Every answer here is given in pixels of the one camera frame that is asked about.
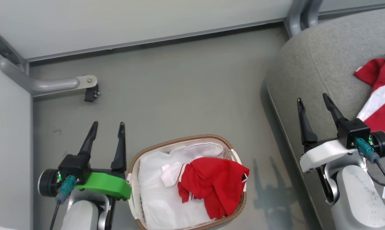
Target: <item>gray cushion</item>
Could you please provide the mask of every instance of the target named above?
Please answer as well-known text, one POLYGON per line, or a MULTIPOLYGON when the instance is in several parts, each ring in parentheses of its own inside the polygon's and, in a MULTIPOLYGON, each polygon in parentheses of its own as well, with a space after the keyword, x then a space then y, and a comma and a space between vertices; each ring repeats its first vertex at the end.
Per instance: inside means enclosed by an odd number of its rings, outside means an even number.
MULTIPOLYGON (((353 72, 384 54, 385 9, 324 22, 287 42, 270 68, 267 85, 297 161, 303 146, 296 99, 301 97, 305 103, 306 114, 320 140, 335 137, 336 128, 322 93, 329 93, 345 117, 355 118, 371 87, 354 77, 353 72)), ((381 163, 385 167, 385 158, 381 163)), ((369 172, 385 182, 374 165, 369 165, 369 172)), ((317 174, 303 176, 324 229, 334 229, 317 174)), ((377 190, 382 195, 380 186, 377 190)))

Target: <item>teal connector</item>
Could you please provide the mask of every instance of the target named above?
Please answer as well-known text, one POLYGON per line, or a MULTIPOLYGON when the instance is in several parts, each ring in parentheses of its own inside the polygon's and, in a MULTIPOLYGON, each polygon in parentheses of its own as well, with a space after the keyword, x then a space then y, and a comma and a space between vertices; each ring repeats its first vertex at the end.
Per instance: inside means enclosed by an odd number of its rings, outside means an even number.
POLYGON ((357 148, 357 150, 362 153, 370 163, 374 163, 375 159, 380 158, 378 154, 374 152, 374 149, 370 146, 370 144, 367 143, 364 139, 357 138, 354 143, 354 146, 357 148))
POLYGON ((72 175, 69 175, 64 183, 62 184, 62 186, 59 188, 59 193, 58 195, 55 197, 56 201, 60 202, 60 204, 63 204, 67 197, 69 196, 69 194, 72 192, 72 190, 75 188, 76 186, 76 178, 72 175))

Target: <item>green bracket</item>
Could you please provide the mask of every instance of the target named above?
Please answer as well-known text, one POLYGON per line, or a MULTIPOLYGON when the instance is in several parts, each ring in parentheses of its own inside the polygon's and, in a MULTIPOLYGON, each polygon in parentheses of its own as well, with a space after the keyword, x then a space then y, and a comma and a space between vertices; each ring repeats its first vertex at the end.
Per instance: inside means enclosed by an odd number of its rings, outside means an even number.
POLYGON ((125 179, 102 172, 92 172, 84 185, 76 185, 78 189, 88 189, 115 198, 130 199, 132 188, 125 179))

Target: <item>white cloth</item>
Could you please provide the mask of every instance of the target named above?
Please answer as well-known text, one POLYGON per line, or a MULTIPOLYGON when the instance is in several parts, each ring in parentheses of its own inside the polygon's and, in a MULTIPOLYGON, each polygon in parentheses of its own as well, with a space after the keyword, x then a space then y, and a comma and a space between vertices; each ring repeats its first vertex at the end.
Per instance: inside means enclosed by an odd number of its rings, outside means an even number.
POLYGON ((184 163, 199 157, 217 157, 222 151, 222 146, 206 143, 174 149, 168 154, 154 152, 140 157, 140 197, 150 230, 176 230, 211 221, 203 200, 182 203, 178 187, 174 186, 177 179, 170 178, 165 185, 161 176, 163 170, 179 171, 184 163))

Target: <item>metal bar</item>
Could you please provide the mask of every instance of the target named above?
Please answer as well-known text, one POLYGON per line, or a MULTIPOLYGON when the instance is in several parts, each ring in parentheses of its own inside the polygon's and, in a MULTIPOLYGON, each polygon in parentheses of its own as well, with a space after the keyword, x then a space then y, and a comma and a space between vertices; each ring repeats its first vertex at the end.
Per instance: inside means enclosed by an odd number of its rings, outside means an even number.
POLYGON ((49 81, 36 80, 27 76, 6 58, 0 59, 0 69, 22 88, 28 91, 32 96, 43 96, 52 93, 91 88, 97 84, 97 78, 93 75, 49 81))
POLYGON ((243 24, 243 25, 224 27, 224 28, 219 28, 219 29, 210 29, 210 30, 205 30, 205 31, 201 31, 201 32, 187 33, 187 34, 183 34, 183 35, 180 34, 180 35, 173 35, 173 36, 162 37, 162 38, 147 39, 147 40, 142 40, 142 41, 126 42, 126 43, 115 44, 115 45, 106 45, 106 46, 102 46, 102 47, 95 47, 95 48, 89 48, 89 49, 84 49, 84 50, 76 50, 76 51, 69 51, 69 52, 64 52, 64 53, 59 53, 59 54, 50 54, 50 55, 45 55, 45 56, 40 56, 40 57, 27 58, 25 61, 34 62, 34 61, 47 60, 47 59, 52 59, 52 58, 60 58, 60 57, 78 55, 78 54, 86 54, 86 53, 91 53, 91 52, 96 52, 96 51, 112 50, 112 49, 125 48, 125 47, 131 47, 131 46, 136 46, 136 45, 144 45, 144 44, 171 41, 171 40, 182 39, 182 38, 190 38, 190 37, 195 37, 195 36, 200 36, 200 35, 210 35, 210 34, 219 33, 219 32, 231 31, 231 30, 235 30, 235 29, 243 29, 243 28, 249 28, 249 27, 254 27, 254 26, 259 26, 259 25, 275 23, 275 22, 282 22, 283 20, 284 20, 283 18, 279 18, 279 19, 272 19, 272 20, 266 20, 266 21, 261 21, 261 22, 253 22, 253 23, 248 23, 248 24, 243 24))
POLYGON ((313 27, 319 23, 319 9, 323 0, 309 0, 301 15, 301 22, 305 28, 313 27))
POLYGON ((288 16, 284 23, 290 37, 293 37, 302 31, 300 26, 300 15, 306 6, 306 0, 293 0, 288 16))
POLYGON ((364 11, 369 11, 369 10, 375 10, 375 9, 384 9, 385 8, 385 3, 382 4, 376 4, 376 5, 370 5, 370 6, 358 6, 358 7, 352 7, 352 8, 347 8, 347 9, 336 9, 336 10, 329 10, 329 11, 323 11, 319 12, 319 15, 336 15, 336 14, 341 14, 341 13, 360 13, 364 11))
POLYGON ((22 64, 25 60, 17 51, 0 35, 0 54, 14 64, 22 64))

